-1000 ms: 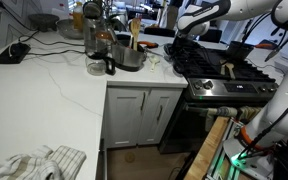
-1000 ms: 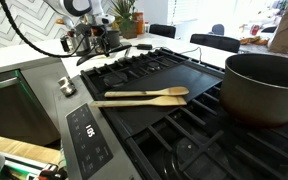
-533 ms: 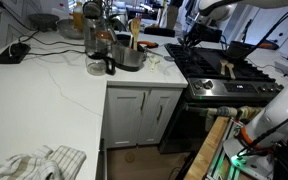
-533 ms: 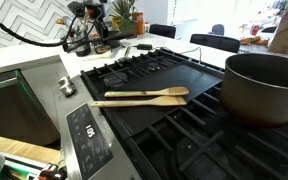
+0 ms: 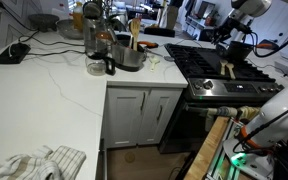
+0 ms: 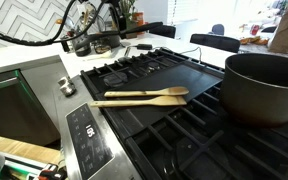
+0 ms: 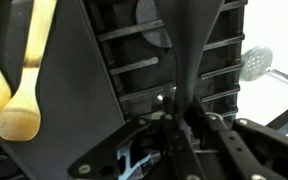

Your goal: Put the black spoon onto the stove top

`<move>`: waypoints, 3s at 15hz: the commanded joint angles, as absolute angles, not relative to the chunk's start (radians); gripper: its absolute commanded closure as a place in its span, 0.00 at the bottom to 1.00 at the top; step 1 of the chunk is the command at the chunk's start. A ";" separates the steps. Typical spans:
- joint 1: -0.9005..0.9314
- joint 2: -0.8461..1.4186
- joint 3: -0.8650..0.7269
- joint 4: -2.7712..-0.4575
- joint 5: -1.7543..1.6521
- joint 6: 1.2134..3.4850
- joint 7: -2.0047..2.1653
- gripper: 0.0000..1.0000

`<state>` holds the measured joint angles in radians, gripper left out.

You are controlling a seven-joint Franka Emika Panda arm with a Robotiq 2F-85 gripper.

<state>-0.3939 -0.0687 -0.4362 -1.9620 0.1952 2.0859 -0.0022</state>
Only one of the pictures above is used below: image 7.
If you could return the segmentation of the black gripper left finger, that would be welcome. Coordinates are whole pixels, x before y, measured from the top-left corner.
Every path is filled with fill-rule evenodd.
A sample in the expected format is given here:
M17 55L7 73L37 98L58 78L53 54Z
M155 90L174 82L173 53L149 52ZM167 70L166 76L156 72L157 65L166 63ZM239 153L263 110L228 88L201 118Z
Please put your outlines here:
M34 0L13 0L1 65L18 89ZM0 146L29 180L67 180L68 167L123 124L83 0L57 0L36 84L38 134Z

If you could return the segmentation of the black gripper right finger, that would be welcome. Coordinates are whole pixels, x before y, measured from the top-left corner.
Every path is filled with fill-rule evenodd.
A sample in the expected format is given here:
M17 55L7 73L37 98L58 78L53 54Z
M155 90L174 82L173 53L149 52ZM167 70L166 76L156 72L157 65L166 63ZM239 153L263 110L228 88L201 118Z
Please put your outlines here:
M178 180L288 180L288 137L248 119L227 126L197 101L183 112L163 100L162 117Z

